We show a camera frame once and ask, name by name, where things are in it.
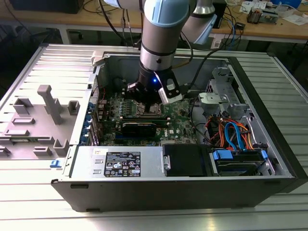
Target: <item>floor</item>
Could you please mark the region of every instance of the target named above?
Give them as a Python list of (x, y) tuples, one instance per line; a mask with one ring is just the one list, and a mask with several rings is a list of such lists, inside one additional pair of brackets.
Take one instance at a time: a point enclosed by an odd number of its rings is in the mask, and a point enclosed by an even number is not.
[[(31, 34), (46, 31), (41, 28), (28, 28)], [(22, 71), (28, 60), (41, 42), (46, 43), (62, 43), (58, 36), (46, 38), (46, 36), (35, 37), (30, 39), (28, 31), (24, 28), (18, 28), (18, 37), (14, 38), (6, 35), (6, 28), (0, 26), (0, 98), (5, 94), (6, 90), (17, 78), (18, 74)], [(124, 45), (113, 32), (101, 32), (102, 39), (99, 41), (98, 33), (96, 31), (81, 31), (83, 39), (80, 39), (77, 34), (71, 35), (73, 44), (86, 44), (86, 45)], [(137, 42), (139, 34), (133, 34), (133, 41)], [(130, 39), (130, 34), (126, 33), (126, 38)], [(203, 48), (209, 48), (211, 38)], [(179, 42), (179, 47), (186, 48), (187, 45)], [(294, 77), (299, 83), (308, 90), (308, 55), (302, 57), (301, 65), (293, 71), (294, 65), (298, 64), (301, 60), (299, 55), (303, 49), (303, 44), (294, 45), (292, 43), (278, 43), (278, 42), (260, 42), (242, 40), (239, 45), (235, 45), (230, 50), (238, 51), (268, 51), (274, 53), (280, 61), (293, 73)]]

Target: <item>electronic equipment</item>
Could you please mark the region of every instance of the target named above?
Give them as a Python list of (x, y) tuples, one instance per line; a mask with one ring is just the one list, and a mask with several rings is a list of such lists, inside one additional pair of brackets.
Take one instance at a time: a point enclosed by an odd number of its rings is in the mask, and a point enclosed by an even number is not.
[[(294, 154), (231, 53), (206, 62), (196, 83), (203, 90), (146, 112), (125, 91), (138, 57), (107, 50), (81, 103), (64, 173), (51, 182), (74, 210), (255, 206), (307, 181), (294, 175), (301, 166), (285, 161)], [(175, 72), (179, 82), (193, 79), (190, 68)]]
[(223, 15), (227, 7), (227, 3), (225, 0), (213, 0), (213, 6), (215, 8), (215, 14), (217, 15), (217, 19), (214, 23), (213, 28), (219, 29)]
[(259, 8), (252, 7), (249, 14), (247, 15), (247, 22), (257, 24), (261, 18), (262, 10)]
[[(55, 160), (51, 167), (59, 168), (57, 158), (66, 157), (51, 186), (74, 210), (253, 207), (307, 181), (238, 62), (243, 57), (253, 61), (252, 53), (211, 56), (200, 73), (203, 78), (183, 100), (153, 104), (146, 112), (125, 90), (139, 71), (137, 50), (50, 45), (41, 54), (59, 48), (70, 49), (73, 57), (72, 49), (79, 55), (95, 50), (104, 57), (93, 62), (98, 63), (95, 67), (89, 61), (83, 62), (87, 66), (57, 67), (69, 67), (70, 75), (83, 74), (77, 78), (84, 86), (77, 99), (53, 90), (45, 84), (51, 80), (44, 77), (29, 97), (14, 99), (19, 88), (10, 93), (13, 101), (8, 100), (1, 112), (16, 113), (4, 124), (0, 159), (49, 159)], [(178, 50), (175, 62), (186, 54), (187, 50)], [(262, 58), (273, 62), (266, 54)], [(191, 82), (193, 67), (199, 63), (195, 58), (176, 70), (178, 81)], [(59, 73), (53, 63), (40, 67)], [(53, 86), (66, 87), (69, 79), (61, 77), (64, 84), (54, 80)], [(22, 80), (16, 82), (24, 85)], [(65, 97), (53, 99), (54, 94)]]
[(259, 22), (275, 24), (277, 23), (278, 18), (279, 16), (274, 10), (265, 9), (262, 10), (262, 15), (259, 19)]
[(14, 10), (78, 13), (84, 0), (9, 0)]

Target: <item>wooden desk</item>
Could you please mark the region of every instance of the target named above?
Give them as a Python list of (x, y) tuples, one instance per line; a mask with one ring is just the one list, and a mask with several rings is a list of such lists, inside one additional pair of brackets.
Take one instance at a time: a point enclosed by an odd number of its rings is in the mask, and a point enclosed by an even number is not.
[[(27, 26), (51, 27), (60, 30), (64, 43), (70, 43), (68, 29), (84, 29), (84, 30), (99, 30), (110, 31), (105, 18), (102, 14), (90, 13), (81, 10), (78, 14), (65, 13), (46, 13), (46, 12), (29, 12), (15, 11), (9, 6), (14, 15)], [(87, 4), (86, 9), (95, 11), (98, 7), (96, 1)], [(105, 10), (114, 9), (112, 6), (106, 6)], [(237, 18), (238, 22), (246, 24), (242, 39), (248, 40), (264, 40), (264, 41), (279, 41), (279, 42), (297, 42), (305, 43), (308, 39), (308, 24), (297, 26), (283, 19), (279, 19), (276, 25), (271, 24), (249, 24), (247, 23), (247, 14), (239, 13), (240, 7), (231, 7), (232, 15)], [(301, 4), (299, 10), (308, 11), (308, 6)], [(121, 31), (120, 19), (122, 11), (120, 9), (110, 12), (110, 21), (115, 28)], [(130, 24), (133, 32), (141, 31), (141, 16), (139, 12), (129, 12)], [(4, 5), (4, 0), (0, 0), (0, 23), (8, 25), (19, 25), (19, 23), (11, 16)], [(230, 28), (227, 22), (223, 20), (220, 29), (213, 29), (211, 37), (222, 39), (230, 33)]]

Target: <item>green circuit board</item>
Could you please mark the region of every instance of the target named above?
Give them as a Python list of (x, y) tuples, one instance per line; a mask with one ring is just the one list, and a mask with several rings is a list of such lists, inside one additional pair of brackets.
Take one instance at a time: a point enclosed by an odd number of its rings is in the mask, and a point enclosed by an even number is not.
[[(196, 134), (191, 126), (189, 99), (170, 105), (155, 104), (150, 113), (143, 111), (142, 104), (134, 100), (125, 100), (115, 93), (106, 98), (103, 125), (102, 146), (161, 146), (166, 143), (196, 143)], [(156, 124), (156, 134), (148, 138), (125, 138), (122, 126), (125, 123)]]

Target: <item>warning label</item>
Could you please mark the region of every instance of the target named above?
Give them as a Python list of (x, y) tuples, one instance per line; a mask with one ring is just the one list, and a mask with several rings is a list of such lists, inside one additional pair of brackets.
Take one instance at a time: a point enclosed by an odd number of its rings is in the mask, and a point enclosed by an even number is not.
[(107, 153), (104, 175), (106, 177), (140, 177), (140, 152)]

